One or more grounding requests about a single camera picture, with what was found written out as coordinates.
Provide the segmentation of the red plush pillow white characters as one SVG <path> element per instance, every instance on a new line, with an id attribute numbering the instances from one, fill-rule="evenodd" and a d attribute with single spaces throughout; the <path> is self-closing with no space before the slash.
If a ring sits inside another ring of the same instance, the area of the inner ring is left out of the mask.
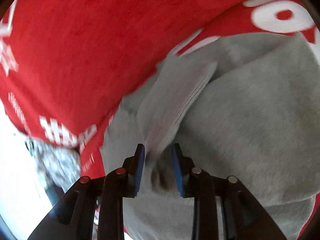
<path id="1" fill-rule="evenodd" d="M 78 146 L 174 46 L 245 0 L 10 0 L 1 102 L 24 134 Z"/>

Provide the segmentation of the light patterned fabric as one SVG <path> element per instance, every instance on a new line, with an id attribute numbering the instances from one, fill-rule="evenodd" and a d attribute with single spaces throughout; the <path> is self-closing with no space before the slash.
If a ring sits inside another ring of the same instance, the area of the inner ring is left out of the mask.
<path id="1" fill-rule="evenodd" d="M 36 172 L 44 189 L 58 186 L 67 192 L 80 178 L 80 155 L 73 149 L 30 139 L 25 146 L 35 161 Z"/>

